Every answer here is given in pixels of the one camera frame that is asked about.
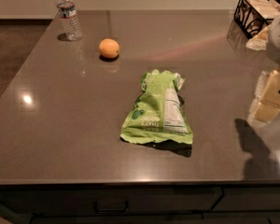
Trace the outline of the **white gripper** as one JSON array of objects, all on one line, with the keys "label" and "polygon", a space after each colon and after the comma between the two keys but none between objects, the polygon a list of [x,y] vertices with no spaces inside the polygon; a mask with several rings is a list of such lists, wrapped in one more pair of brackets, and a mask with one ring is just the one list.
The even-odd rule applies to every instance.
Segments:
[{"label": "white gripper", "polygon": [[[274,18],[267,36],[268,57],[280,63],[280,13]],[[271,122],[280,113],[280,70],[262,71],[256,88],[250,116],[263,123]]]}]

